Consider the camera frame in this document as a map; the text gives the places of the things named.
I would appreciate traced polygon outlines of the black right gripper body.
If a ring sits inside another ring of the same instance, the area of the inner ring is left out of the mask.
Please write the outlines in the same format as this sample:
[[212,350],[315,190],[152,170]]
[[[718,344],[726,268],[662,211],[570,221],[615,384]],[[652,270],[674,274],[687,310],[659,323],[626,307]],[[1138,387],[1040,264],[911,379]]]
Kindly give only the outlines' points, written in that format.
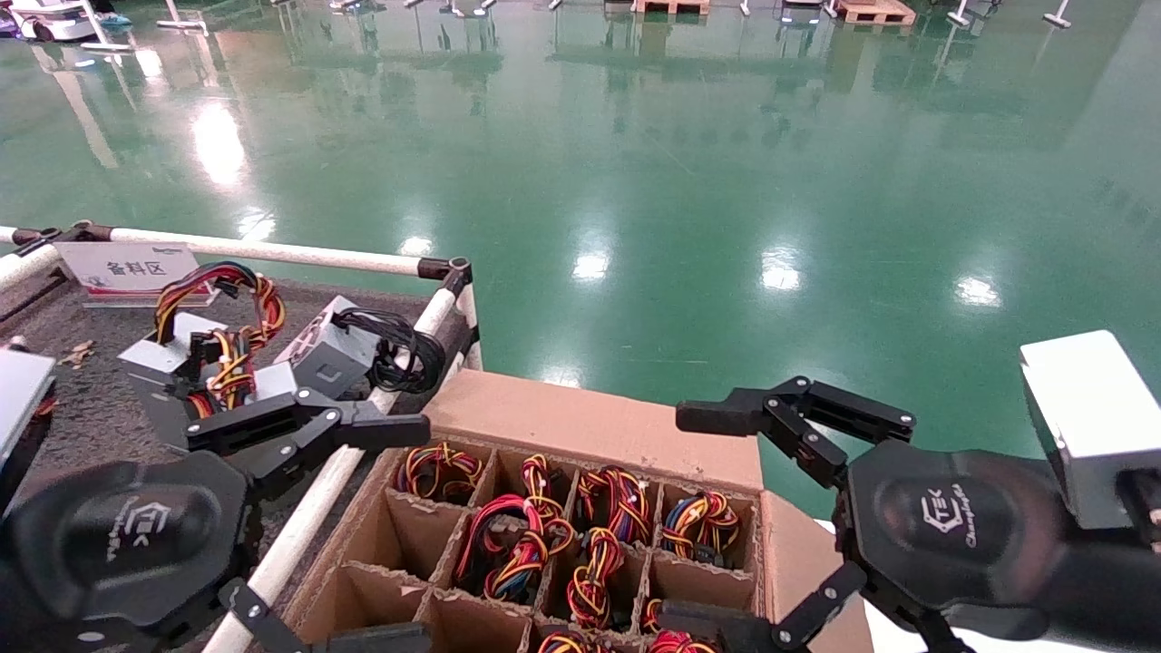
[[1050,464],[882,443],[846,472],[843,551],[884,611],[1029,610],[1070,526]]

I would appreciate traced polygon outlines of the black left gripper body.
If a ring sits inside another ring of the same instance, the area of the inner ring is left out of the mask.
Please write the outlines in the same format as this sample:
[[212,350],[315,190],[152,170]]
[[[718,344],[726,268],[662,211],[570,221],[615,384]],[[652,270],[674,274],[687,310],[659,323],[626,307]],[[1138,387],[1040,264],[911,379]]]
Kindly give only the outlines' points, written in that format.
[[225,613],[261,531],[248,476],[207,452],[58,478],[3,517],[3,651],[176,648]]

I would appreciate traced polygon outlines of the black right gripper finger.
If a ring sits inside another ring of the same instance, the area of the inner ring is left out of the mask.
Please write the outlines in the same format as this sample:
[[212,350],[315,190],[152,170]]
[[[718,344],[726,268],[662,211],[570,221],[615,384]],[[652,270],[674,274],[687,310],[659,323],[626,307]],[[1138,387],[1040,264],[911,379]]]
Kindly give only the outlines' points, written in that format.
[[857,598],[868,576],[848,561],[825,577],[781,620],[760,619],[743,610],[663,600],[659,626],[717,645],[721,652],[809,652],[822,629]]
[[850,460],[824,429],[879,445],[910,443],[915,425],[913,414],[896,406],[801,375],[767,389],[735,387],[720,401],[676,406],[683,433],[762,435],[819,486],[837,491],[846,486]]

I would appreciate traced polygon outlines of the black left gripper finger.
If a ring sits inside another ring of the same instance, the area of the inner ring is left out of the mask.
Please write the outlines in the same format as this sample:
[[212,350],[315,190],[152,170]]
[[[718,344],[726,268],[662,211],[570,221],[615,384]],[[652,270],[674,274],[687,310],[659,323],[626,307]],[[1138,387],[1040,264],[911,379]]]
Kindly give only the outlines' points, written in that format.
[[432,433],[426,414],[383,414],[369,400],[340,402],[302,388],[211,414],[192,422],[186,435],[190,452],[211,452],[228,462],[274,442],[277,447],[238,466],[248,479],[248,495],[261,502],[290,491],[344,446],[410,449],[430,443]]
[[266,652],[430,652],[432,647],[427,627],[414,620],[353,629],[324,643],[307,644],[244,579],[229,580],[217,596]]

